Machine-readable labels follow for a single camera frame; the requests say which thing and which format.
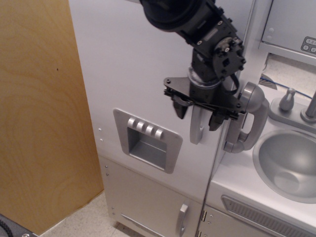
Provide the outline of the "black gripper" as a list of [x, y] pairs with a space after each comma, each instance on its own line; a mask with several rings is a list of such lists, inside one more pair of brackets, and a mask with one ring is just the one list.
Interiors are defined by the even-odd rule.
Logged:
[[183, 119], [189, 106], [212, 111], [209, 131], [216, 131], [228, 119], [238, 119], [238, 113], [244, 111], [244, 104], [231, 94], [227, 94], [221, 85], [213, 88], [193, 84], [188, 77], [165, 78], [164, 94], [173, 101], [178, 118]]

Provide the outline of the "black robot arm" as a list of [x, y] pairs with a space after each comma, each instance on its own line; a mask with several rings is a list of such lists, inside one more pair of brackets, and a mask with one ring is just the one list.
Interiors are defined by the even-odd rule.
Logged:
[[[213, 0], [143, 0], [141, 5], [154, 27], [177, 33], [193, 47], [188, 76], [164, 80], [164, 93], [172, 99], [177, 116], [183, 118], [189, 106], [209, 110], [211, 131], [227, 119], [237, 119], [243, 105], [235, 97], [236, 73], [246, 60], [243, 42], [223, 9]], [[235, 89], [224, 87], [226, 78]]]

